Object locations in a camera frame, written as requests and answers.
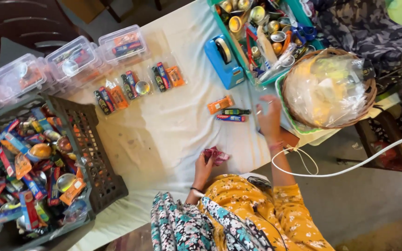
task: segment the tape roll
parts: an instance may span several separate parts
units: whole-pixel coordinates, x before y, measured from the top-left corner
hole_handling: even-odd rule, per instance
[[[223,61],[225,64],[228,64],[232,61],[232,55],[231,55],[231,50],[227,47],[226,42],[222,38],[217,38],[215,39],[215,44],[218,47],[218,51],[221,54],[221,57],[223,58]]]

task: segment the woman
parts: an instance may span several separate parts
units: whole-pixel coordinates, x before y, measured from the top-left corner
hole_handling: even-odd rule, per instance
[[[257,117],[271,156],[274,156],[283,150],[280,100],[272,95],[262,96],[260,100],[268,102],[267,114],[257,105]],[[291,172],[285,155],[278,155],[274,163]],[[213,159],[205,163],[201,153],[184,205],[180,202],[175,204],[168,193],[156,196],[151,213],[155,251],[260,250],[256,247],[260,244],[264,247],[265,243],[269,243],[270,247],[262,250],[333,250],[314,225],[293,175],[272,166],[274,188],[265,180],[245,179],[232,174],[220,175],[207,182],[212,166]],[[195,205],[200,200],[200,193],[205,193],[205,197],[197,210]],[[219,213],[218,208],[215,211],[211,207],[206,208],[206,205],[219,205],[227,211],[222,209]],[[235,216],[240,219],[240,225],[231,227],[231,222],[238,225]],[[241,226],[248,229],[250,239],[240,239],[246,235],[237,234]]]

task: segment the woman's hand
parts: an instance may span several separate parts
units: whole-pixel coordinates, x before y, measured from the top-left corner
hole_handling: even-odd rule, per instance
[[[201,152],[199,158],[195,163],[195,181],[193,182],[193,187],[199,190],[203,190],[207,179],[212,172],[212,167],[214,165],[214,158],[209,158],[207,164],[204,160],[204,153]]]
[[[272,145],[282,141],[280,137],[280,99],[275,95],[264,95],[260,97],[260,100],[269,103],[267,114],[263,114],[260,104],[257,105],[257,118],[266,142],[268,145]]]

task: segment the plastic container lid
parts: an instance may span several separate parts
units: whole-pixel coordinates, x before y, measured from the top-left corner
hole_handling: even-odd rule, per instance
[[[41,87],[46,76],[37,58],[28,53],[0,68],[0,102],[6,103],[22,94]]]
[[[119,60],[147,51],[147,45],[138,25],[101,36],[99,44],[103,48],[103,59],[109,64],[117,64]]]
[[[84,69],[93,66],[98,57],[84,36],[80,36],[47,55],[53,77],[64,83]]]

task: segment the woman's arm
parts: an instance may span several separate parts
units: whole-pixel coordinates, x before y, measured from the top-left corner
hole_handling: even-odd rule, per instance
[[[257,118],[260,123],[261,131],[265,136],[268,143],[269,151],[271,152],[271,158],[277,153],[283,150],[283,146],[278,143],[282,141],[280,135],[280,111],[281,103],[280,99],[275,95],[261,96],[260,100],[268,102],[268,112],[263,113],[261,105],[257,105]],[[274,163],[285,171],[291,172],[288,160],[285,154],[279,154]],[[288,186],[296,184],[294,176],[284,173],[277,169],[272,164],[272,182],[274,186]]]
[[[204,185],[207,182],[207,179],[212,172],[212,167],[214,165],[214,158],[210,157],[207,164],[205,163],[204,153],[200,153],[196,163],[195,163],[195,180],[193,181],[192,187],[196,188],[200,191],[204,189]],[[191,189],[187,199],[185,200],[186,204],[198,204],[199,197],[195,196],[193,190]]]

